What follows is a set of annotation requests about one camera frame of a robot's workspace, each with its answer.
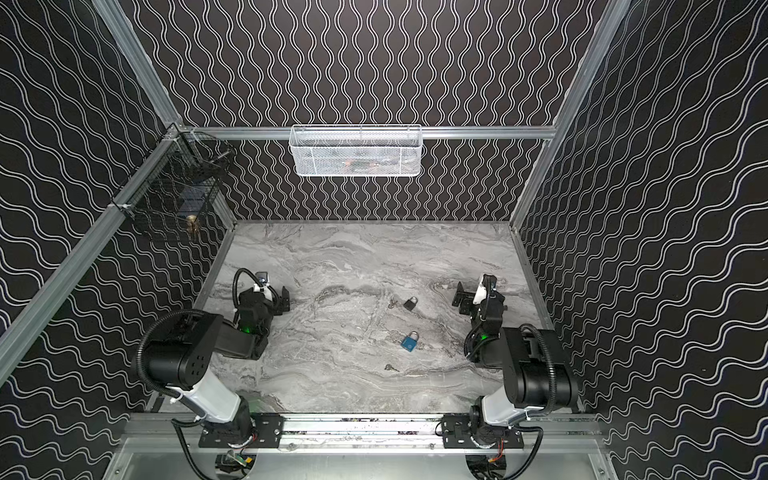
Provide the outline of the blue padlock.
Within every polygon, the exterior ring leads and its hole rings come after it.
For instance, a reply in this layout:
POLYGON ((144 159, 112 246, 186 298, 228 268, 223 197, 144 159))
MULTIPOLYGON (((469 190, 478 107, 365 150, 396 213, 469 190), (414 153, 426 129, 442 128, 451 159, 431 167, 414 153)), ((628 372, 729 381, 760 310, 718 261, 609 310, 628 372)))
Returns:
POLYGON ((418 345, 420 336, 417 331, 411 331, 401 341, 401 347, 408 352, 412 352, 418 345))

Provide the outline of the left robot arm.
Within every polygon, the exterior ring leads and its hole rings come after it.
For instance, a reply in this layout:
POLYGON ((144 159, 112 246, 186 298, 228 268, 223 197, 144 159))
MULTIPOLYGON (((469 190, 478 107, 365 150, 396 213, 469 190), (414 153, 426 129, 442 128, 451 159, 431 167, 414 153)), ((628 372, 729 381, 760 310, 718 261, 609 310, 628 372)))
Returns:
POLYGON ((235 297, 235 321, 197 309, 160 317, 142 337, 135 372, 150 389, 195 414, 201 448, 276 448, 283 435, 279 414, 255 414, 249 402, 210 370, 214 354, 256 361, 264 354, 276 316, 290 310, 290 293, 255 286, 235 297))

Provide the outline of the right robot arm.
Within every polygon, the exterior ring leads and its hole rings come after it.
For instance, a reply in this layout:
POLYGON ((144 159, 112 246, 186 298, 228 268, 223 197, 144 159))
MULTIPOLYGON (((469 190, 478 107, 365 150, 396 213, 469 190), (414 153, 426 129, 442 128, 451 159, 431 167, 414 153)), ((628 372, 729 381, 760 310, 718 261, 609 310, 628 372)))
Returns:
POLYGON ((577 381, 557 334, 529 323, 505 327, 505 297, 496 289, 495 276, 485 275, 475 292, 459 284, 452 305, 470 318, 465 359, 501 372, 502 385, 479 397, 467 414, 443 417, 445 448, 519 447, 524 422, 577 406, 577 381))

